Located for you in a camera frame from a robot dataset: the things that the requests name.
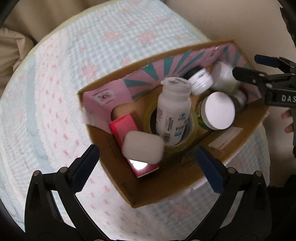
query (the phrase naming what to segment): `gingham pattern fabric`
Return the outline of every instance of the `gingham pattern fabric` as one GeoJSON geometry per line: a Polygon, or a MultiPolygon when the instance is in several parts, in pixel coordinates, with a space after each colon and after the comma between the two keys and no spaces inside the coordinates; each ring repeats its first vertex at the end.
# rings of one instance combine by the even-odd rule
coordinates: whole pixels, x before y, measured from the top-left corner
{"type": "MultiPolygon", "coordinates": [[[[205,41],[158,0],[121,0],[92,8],[35,48],[0,100],[0,198],[13,219],[24,228],[25,197],[34,170],[55,172],[90,145],[76,96],[80,88],[127,64],[205,41]]],[[[232,164],[240,164],[242,172],[259,169],[268,180],[265,134],[257,130],[232,164]]],[[[187,193],[132,209],[98,164],[77,197],[110,238],[152,241],[183,239],[217,199],[207,183],[187,193]]]]}

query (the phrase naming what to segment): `transparent bottle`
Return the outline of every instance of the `transparent bottle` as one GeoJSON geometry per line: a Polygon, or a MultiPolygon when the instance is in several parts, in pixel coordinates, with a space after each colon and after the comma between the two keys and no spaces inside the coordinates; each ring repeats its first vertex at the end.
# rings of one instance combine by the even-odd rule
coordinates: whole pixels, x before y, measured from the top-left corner
{"type": "Polygon", "coordinates": [[[190,112],[191,84],[188,80],[168,77],[161,81],[163,91],[158,97],[156,132],[166,146],[180,142],[190,112]]]}

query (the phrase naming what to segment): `bolt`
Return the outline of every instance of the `bolt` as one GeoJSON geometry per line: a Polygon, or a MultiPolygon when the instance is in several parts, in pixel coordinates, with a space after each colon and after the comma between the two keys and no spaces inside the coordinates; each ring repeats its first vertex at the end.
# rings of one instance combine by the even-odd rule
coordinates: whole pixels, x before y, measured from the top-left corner
{"type": "Polygon", "coordinates": [[[60,173],[65,173],[67,170],[68,170],[67,167],[61,167],[61,168],[59,169],[59,172],[60,172],[60,173]]]}
{"type": "Polygon", "coordinates": [[[262,176],[262,172],[260,172],[260,171],[256,171],[255,174],[256,174],[256,176],[258,176],[258,177],[261,177],[261,176],[262,176]]]}
{"type": "Polygon", "coordinates": [[[35,177],[36,177],[36,176],[38,176],[38,175],[39,175],[39,173],[40,173],[40,171],[39,171],[39,170],[36,170],[36,171],[34,171],[34,172],[33,172],[33,176],[35,176],[35,177]]]}
{"type": "Polygon", "coordinates": [[[228,168],[228,172],[234,174],[236,170],[233,167],[228,168]]]}

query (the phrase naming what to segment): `floor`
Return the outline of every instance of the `floor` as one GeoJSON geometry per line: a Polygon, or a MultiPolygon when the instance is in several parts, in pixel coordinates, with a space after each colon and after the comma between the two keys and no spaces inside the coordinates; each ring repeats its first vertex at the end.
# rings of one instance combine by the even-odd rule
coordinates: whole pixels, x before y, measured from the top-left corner
{"type": "MultiPolygon", "coordinates": [[[[296,61],[295,46],[277,0],[167,0],[166,4],[210,39],[235,39],[252,61],[255,54],[296,61]]],[[[277,69],[255,66],[269,74],[278,73],[277,69]]],[[[293,135],[284,132],[292,120],[281,120],[284,110],[272,107],[264,122],[271,158],[271,184],[275,186],[282,186],[292,173],[296,174],[293,135]]]]}

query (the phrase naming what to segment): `yellow tape roll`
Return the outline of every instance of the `yellow tape roll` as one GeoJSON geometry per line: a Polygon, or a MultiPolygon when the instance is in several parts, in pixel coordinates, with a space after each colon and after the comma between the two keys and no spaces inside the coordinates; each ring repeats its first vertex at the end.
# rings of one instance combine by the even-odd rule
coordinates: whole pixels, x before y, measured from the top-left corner
{"type": "MultiPolygon", "coordinates": [[[[156,118],[156,108],[157,108],[157,99],[153,100],[151,104],[148,106],[144,120],[143,120],[143,129],[144,132],[151,133],[151,126],[155,126],[156,120],[151,120],[151,116],[155,111],[155,118],[156,118]]],[[[189,145],[194,141],[198,129],[198,122],[197,116],[193,108],[190,109],[189,118],[187,120],[183,137],[181,141],[175,146],[165,146],[166,153],[176,153],[179,151],[185,150],[189,145]]]]}

